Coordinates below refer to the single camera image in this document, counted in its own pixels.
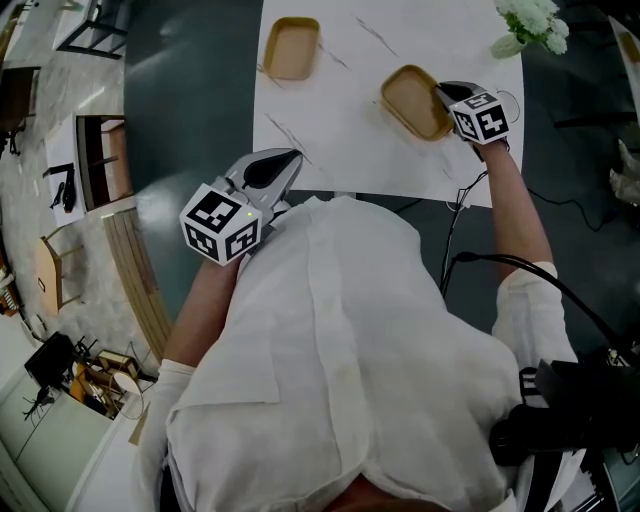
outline white sleeve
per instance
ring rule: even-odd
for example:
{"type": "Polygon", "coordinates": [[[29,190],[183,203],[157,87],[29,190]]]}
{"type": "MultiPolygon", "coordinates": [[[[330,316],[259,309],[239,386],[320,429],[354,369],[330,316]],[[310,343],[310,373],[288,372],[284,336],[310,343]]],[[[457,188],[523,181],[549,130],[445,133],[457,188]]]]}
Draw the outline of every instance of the white sleeve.
{"type": "MultiPolygon", "coordinates": [[[[554,277],[552,263],[536,263],[554,277]]],[[[562,293],[551,283],[518,269],[498,288],[498,318],[493,335],[515,354],[520,369],[540,360],[577,361],[564,326],[562,293]]]]}
{"type": "Polygon", "coordinates": [[[133,510],[136,512],[151,512],[160,508],[160,477],[167,453],[166,420],[194,371],[195,368],[191,366],[168,359],[162,361],[133,463],[133,510]]]}

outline white shirt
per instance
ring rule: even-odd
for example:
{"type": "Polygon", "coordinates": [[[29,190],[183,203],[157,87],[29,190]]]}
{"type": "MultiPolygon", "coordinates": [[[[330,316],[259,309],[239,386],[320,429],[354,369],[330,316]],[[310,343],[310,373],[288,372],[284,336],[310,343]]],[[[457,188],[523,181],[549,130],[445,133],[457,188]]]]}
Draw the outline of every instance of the white shirt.
{"type": "MultiPolygon", "coordinates": [[[[488,437],[522,401],[521,368],[575,361],[560,292],[514,272],[490,336],[447,312],[418,233],[389,211],[314,198],[278,221],[198,368],[163,362],[136,510],[157,507],[168,440],[197,511],[321,511],[359,474],[456,512],[521,511],[531,460],[516,479],[488,437]]],[[[565,454],[549,506],[581,459],[565,454]]]]}

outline chair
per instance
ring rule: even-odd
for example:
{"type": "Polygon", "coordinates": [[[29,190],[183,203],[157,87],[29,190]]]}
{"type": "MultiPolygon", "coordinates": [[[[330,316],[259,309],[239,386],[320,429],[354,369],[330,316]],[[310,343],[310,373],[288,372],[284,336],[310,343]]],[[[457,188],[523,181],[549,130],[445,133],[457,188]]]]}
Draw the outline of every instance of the chair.
{"type": "Polygon", "coordinates": [[[42,304],[49,315],[57,315],[67,304],[80,300],[80,295],[62,301],[62,259],[82,250],[79,246],[70,251],[58,254],[49,244],[49,240],[62,228],[56,229],[47,237],[36,242],[36,279],[40,288],[42,304]]]}

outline wooden tray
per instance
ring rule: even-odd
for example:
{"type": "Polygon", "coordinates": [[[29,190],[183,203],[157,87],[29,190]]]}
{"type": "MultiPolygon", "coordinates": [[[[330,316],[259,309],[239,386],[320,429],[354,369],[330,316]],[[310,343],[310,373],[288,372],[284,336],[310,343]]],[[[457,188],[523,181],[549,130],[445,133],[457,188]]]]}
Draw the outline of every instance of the wooden tray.
{"type": "Polygon", "coordinates": [[[423,140],[441,139],[453,128],[436,95],[436,85],[438,82],[413,65],[401,67],[382,84],[384,106],[423,140]]]}
{"type": "Polygon", "coordinates": [[[280,18],[273,24],[263,68],[271,78],[304,80],[311,75],[320,24],[313,18],[280,18]]]}

